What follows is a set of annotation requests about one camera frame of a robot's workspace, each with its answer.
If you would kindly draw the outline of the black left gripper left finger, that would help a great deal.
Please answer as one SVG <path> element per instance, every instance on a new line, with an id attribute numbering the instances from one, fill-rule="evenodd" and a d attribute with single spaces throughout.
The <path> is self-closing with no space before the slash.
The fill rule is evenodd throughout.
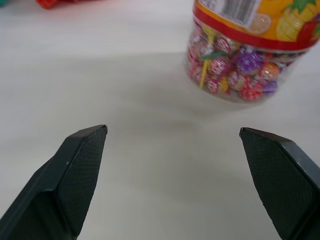
<path id="1" fill-rule="evenodd" d="M 2 240 L 76 240 L 97 186 L 106 125 L 68 136 L 0 219 Z"/>

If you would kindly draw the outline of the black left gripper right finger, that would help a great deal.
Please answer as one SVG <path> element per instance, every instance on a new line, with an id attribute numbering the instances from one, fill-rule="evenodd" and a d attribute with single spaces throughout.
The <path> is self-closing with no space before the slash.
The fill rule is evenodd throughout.
<path id="1" fill-rule="evenodd" d="M 283 240 L 320 238 L 320 168 L 292 140 L 240 129 L 260 200 Z"/>

